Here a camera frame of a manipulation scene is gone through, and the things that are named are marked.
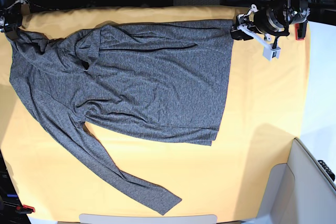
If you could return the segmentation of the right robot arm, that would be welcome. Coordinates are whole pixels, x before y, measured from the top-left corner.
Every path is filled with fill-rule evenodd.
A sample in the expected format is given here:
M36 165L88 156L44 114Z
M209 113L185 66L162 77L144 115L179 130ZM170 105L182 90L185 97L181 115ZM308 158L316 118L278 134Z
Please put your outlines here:
M22 25L22 4L19 0L1 0L1 32L10 40L18 38L17 30Z

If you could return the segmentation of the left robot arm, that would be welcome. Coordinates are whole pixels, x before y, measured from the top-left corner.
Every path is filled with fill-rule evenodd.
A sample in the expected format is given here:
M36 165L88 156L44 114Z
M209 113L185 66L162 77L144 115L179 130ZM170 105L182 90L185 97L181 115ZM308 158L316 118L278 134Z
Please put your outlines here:
M306 37L309 0L253 0L256 10L236 16L230 29L234 40L251 40L249 33L271 35L276 38L289 36L289 27L295 26L296 40Z

